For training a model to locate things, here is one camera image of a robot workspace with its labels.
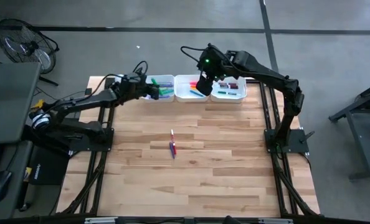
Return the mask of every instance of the white container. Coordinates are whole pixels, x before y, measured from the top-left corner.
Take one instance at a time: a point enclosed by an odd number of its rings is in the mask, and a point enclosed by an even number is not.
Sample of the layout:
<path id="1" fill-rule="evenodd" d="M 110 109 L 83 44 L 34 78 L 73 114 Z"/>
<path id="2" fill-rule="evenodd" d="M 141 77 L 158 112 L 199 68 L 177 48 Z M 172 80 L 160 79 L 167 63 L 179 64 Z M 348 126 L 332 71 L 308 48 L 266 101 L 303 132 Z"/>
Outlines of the white container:
<path id="1" fill-rule="evenodd" d="M 206 102 L 208 96 L 197 96 L 191 93 L 191 82 L 199 81 L 199 75 L 177 75 L 175 76 L 174 92 L 178 102 Z"/>
<path id="2" fill-rule="evenodd" d="M 157 83 L 172 83 L 173 84 L 173 89 L 175 87 L 174 84 L 174 76 L 172 75 L 148 75 L 146 77 L 146 83 L 152 83 L 152 78 L 156 80 Z M 163 99 L 158 99 L 154 100 L 147 97 L 141 97 L 141 100 L 148 102 L 148 103 L 169 103 L 174 101 L 175 94 L 174 92 L 168 94 L 170 97 L 169 98 L 163 98 Z"/>
<path id="3" fill-rule="evenodd" d="M 220 85 L 217 82 L 214 82 L 211 92 L 211 101 L 213 102 L 241 103 L 242 100 L 247 96 L 246 79 L 243 77 L 239 77 L 238 80 L 236 80 L 234 77 L 227 77 L 224 79 L 224 81 L 219 80 L 218 82 L 237 83 L 239 89 L 234 90 L 229 88 L 220 88 Z M 218 93 L 218 91 L 236 93 L 237 95 L 221 94 Z"/>

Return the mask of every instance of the wooden tabletop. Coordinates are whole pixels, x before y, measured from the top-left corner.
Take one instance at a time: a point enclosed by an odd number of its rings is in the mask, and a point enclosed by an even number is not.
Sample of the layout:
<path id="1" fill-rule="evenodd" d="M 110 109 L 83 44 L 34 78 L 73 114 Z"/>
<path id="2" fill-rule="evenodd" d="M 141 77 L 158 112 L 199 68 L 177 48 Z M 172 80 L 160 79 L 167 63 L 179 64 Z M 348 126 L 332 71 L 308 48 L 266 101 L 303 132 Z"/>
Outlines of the wooden tabletop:
<path id="1" fill-rule="evenodd" d="M 95 89 L 101 79 L 90 77 L 88 87 Z M 277 101 L 282 111 L 279 92 Z M 80 121 L 96 121 L 98 112 L 83 111 Z M 296 118 L 292 128 L 298 126 Z M 113 128 L 98 215 L 279 217 L 258 85 L 248 85 L 241 104 L 129 101 L 116 108 Z M 175 159 L 169 150 L 172 129 Z M 80 192 L 89 158 L 81 152 L 70 160 L 57 211 Z M 289 154 L 288 159 L 295 188 L 319 212 L 305 158 Z M 284 194 L 290 210 L 287 190 Z"/>

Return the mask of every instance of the gray floor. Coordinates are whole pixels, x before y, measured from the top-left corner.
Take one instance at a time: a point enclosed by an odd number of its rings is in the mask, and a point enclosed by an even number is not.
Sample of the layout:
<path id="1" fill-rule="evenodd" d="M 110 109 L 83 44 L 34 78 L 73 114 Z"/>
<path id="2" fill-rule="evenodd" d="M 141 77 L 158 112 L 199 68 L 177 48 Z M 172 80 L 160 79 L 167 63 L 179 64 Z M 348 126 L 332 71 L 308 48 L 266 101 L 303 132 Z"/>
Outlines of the gray floor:
<path id="1" fill-rule="evenodd" d="M 272 29 L 370 30 L 370 0 L 265 3 Z M 258 0 L 0 0 L 0 19 L 5 17 L 50 26 L 263 28 Z M 270 65 L 265 34 L 44 34 L 61 48 L 48 75 L 60 86 L 39 84 L 55 97 L 83 90 L 91 75 L 129 72 L 140 60 L 148 61 L 149 74 L 195 73 L 196 65 L 179 51 L 182 45 L 211 42 L 222 50 L 249 51 Z M 316 132 L 308 144 L 322 214 L 370 221 L 370 179 L 348 180 L 349 174 L 364 170 L 351 132 L 345 121 L 331 124 L 327 119 L 370 86 L 370 35 L 273 35 L 273 45 L 280 71 L 299 79 L 306 96 L 300 123 Z M 0 60 L 8 62 L 1 50 Z M 54 196 L 30 212 L 48 213 Z"/>

